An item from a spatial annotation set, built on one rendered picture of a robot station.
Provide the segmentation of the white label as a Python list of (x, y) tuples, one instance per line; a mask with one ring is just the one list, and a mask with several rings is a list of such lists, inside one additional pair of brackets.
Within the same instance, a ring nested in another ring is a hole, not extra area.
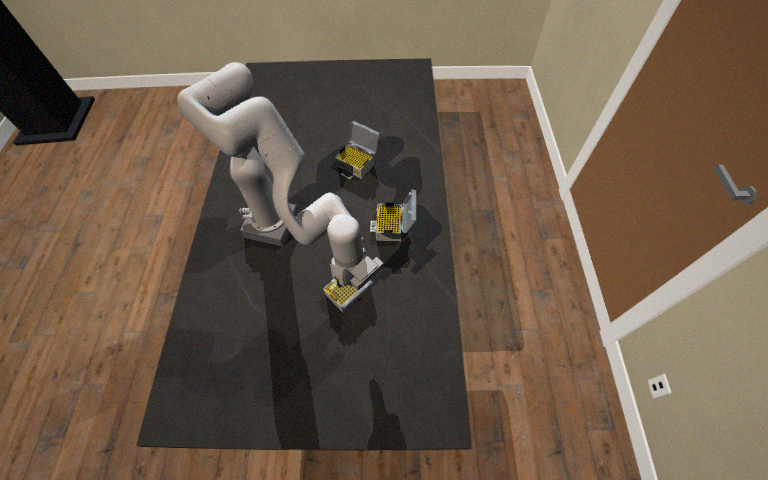
[[(348, 173), (346, 173), (344, 171), (341, 173), (341, 175), (343, 175), (343, 176), (345, 176), (345, 177), (347, 177), (349, 179), (351, 179), (353, 177), (352, 175), (350, 175), (350, 174), (348, 174)], [(375, 226), (376, 226), (376, 221), (371, 221), (370, 232), (375, 232)]]

